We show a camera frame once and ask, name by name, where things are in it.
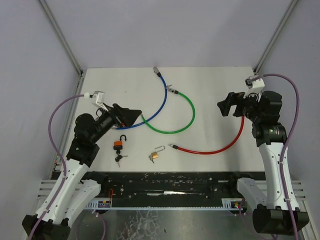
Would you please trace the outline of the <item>green cable lock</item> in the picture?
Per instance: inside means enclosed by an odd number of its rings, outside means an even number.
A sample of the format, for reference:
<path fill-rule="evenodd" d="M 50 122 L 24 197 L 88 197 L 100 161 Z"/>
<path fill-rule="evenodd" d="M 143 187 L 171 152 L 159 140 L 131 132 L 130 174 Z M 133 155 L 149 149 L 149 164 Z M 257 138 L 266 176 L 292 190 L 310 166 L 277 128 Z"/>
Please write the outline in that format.
<path fill-rule="evenodd" d="M 141 120 L 152 131 L 161 135 L 177 135 L 190 128 L 196 118 L 196 108 L 192 100 L 183 92 L 165 86 L 167 102 L 154 118 L 141 114 Z"/>

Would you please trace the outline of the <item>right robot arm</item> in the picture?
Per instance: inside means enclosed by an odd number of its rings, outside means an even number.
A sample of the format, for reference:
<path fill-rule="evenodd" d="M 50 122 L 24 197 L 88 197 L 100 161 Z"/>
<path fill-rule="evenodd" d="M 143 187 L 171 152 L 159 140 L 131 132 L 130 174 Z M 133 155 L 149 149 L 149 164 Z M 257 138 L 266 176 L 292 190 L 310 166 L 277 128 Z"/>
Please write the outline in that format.
<path fill-rule="evenodd" d="M 252 122 L 252 135 L 264 165 L 266 192 L 248 177 L 239 178 L 236 189 L 253 210 L 255 231 L 293 236 L 309 223 L 309 215 L 301 211 L 291 183 L 285 145 L 287 131 L 279 122 L 282 104 L 282 96 L 274 91 L 248 96 L 230 92 L 217 106 L 224 117 L 235 106 L 234 117 L 246 117 Z"/>

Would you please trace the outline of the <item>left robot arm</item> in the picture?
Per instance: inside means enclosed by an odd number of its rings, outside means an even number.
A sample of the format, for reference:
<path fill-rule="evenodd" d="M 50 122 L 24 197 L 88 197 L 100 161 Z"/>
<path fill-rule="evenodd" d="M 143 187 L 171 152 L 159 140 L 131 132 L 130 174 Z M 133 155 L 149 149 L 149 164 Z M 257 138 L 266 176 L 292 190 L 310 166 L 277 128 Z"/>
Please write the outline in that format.
<path fill-rule="evenodd" d="M 101 112 L 98 118 L 89 113 L 76 118 L 74 138 L 58 179 L 36 213 L 27 214 L 22 221 L 28 239 L 68 239 L 76 218 L 107 183 L 106 176 L 97 172 L 83 179 L 100 150 L 98 140 L 112 127 L 131 127 L 142 113 L 116 103 Z"/>

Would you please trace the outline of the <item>orange black padlock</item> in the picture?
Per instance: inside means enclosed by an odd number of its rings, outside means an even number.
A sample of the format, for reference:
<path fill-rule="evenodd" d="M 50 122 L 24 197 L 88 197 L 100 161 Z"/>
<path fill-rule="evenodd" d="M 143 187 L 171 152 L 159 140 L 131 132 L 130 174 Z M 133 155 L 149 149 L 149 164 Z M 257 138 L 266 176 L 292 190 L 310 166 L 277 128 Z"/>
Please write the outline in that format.
<path fill-rule="evenodd" d="M 125 142 L 127 141 L 127 136 L 122 134 L 119 137 L 119 140 L 117 140 L 117 141 L 115 141 L 113 143 L 113 150 L 116 152 L 117 155 L 120 155 L 121 154 L 121 150 L 123 149 L 123 140 L 122 140 L 122 138 L 124 138 Z"/>

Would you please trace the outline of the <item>black padlock keys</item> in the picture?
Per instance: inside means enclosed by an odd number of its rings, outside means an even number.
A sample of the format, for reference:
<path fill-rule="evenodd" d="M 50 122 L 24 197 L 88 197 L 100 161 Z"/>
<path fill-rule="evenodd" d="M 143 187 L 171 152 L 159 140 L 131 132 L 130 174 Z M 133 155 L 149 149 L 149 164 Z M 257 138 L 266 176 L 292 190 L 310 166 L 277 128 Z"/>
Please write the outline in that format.
<path fill-rule="evenodd" d="M 128 156 L 127 156 L 127 155 L 120 155 L 120 154 L 118 154 L 118 155 L 115 157 L 115 162 L 117 163 L 117 165 L 118 165 L 119 168 L 121 167 L 121 164 L 120 164 L 121 160 L 122 160 L 123 158 L 126 158 L 126 157 L 128 157 Z"/>

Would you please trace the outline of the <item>brass padlock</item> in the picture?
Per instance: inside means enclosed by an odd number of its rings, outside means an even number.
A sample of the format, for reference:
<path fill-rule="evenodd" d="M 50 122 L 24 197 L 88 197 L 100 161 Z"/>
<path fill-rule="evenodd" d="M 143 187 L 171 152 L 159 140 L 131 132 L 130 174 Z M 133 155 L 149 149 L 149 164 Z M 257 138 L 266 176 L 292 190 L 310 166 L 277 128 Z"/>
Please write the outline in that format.
<path fill-rule="evenodd" d="M 166 147 L 164 145 L 158 146 L 154 149 L 154 151 L 148 156 L 149 160 L 154 164 L 155 159 L 159 157 L 159 152 L 165 150 Z"/>

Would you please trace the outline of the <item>right aluminium frame post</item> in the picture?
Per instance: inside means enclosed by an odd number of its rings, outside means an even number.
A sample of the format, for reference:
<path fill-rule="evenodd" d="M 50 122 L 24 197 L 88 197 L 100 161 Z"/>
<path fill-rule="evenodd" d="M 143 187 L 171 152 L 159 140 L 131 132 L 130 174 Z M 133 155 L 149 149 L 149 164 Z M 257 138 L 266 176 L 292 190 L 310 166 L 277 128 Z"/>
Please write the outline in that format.
<path fill-rule="evenodd" d="M 293 12 L 295 11 L 295 9 L 297 8 L 297 6 L 299 5 L 300 2 L 301 2 L 300 0 L 291 0 L 289 2 L 283 16 L 281 17 L 281 19 L 280 19 L 278 25 L 276 26 L 270 40 L 268 41 L 261 57 L 259 58 L 255 67 L 252 69 L 256 75 L 264 67 L 264 65 L 267 62 L 269 56 L 271 55 L 274 47 L 276 46 L 278 40 L 280 39 L 282 32 L 286 28 L 286 25 L 287 25 L 289 19 L 291 18 Z"/>

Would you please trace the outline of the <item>aluminium frame post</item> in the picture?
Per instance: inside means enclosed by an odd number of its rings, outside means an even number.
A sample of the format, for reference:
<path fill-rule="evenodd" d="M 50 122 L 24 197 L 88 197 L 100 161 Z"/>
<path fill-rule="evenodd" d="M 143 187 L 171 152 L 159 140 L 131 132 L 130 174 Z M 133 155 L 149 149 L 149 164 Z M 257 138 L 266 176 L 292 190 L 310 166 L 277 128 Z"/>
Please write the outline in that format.
<path fill-rule="evenodd" d="M 276 46 L 278 40 L 280 39 L 282 32 L 286 28 L 286 25 L 287 25 L 289 19 L 291 18 L 293 12 L 295 11 L 295 9 L 297 8 L 297 6 L 299 5 L 300 2 L 301 2 L 300 0 L 291 0 L 289 2 L 283 16 L 281 17 L 281 19 L 280 19 L 278 25 L 276 26 L 270 40 L 268 41 L 261 57 L 259 58 L 255 67 L 252 69 L 256 75 L 264 67 L 264 65 L 267 62 L 269 56 L 271 55 L 274 47 Z"/>
<path fill-rule="evenodd" d="M 78 75 L 82 75 L 83 69 L 81 68 L 79 61 L 74 55 L 69 43 L 67 42 L 65 35 L 63 34 L 49 4 L 46 0 L 37 0 L 41 10 L 43 11 L 45 17 L 47 18 L 48 23 L 50 24 L 53 32 L 55 33 L 58 41 L 60 42 L 62 48 L 64 49 L 69 61 L 71 62 L 74 70 Z"/>

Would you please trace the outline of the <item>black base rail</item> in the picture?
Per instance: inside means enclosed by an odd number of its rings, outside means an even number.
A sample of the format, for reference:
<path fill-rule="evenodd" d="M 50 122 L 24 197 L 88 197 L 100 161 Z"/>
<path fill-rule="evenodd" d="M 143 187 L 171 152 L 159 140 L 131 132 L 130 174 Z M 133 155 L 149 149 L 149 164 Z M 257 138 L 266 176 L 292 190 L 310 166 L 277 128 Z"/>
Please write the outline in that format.
<path fill-rule="evenodd" d="M 265 173 L 258 172 L 87 172 L 81 181 L 97 177 L 102 182 L 99 198 L 112 194 L 114 199 L 133 199 L 167 196 L 192 196 L 210 199 L 235 199 L 240 178 L 264 181 Z"/>

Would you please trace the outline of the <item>left aluminium frame post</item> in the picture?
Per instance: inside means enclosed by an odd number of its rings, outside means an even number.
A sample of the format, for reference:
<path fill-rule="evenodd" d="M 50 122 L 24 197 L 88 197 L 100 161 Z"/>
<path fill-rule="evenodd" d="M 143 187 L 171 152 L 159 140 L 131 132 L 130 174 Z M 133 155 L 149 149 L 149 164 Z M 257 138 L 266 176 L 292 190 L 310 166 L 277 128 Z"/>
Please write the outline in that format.
<path fill-rule="evenodd" d="M 78 75 L 82 75 L 83 69 L 81 68 L 79 61 L 74 55 L 69 43 L 67 42 L 65 35 L 63 34 L 49 4 L 46 0 L 37 0 L 41 10 L 43 11 L 45 17 L 47 18 L 48 23 L 50 24 L 53 32 L 55 33 L 58 41 L 60 42 L 62 48 L 64 49 L 69 61 L 71 62 L 74 70 Z"/>

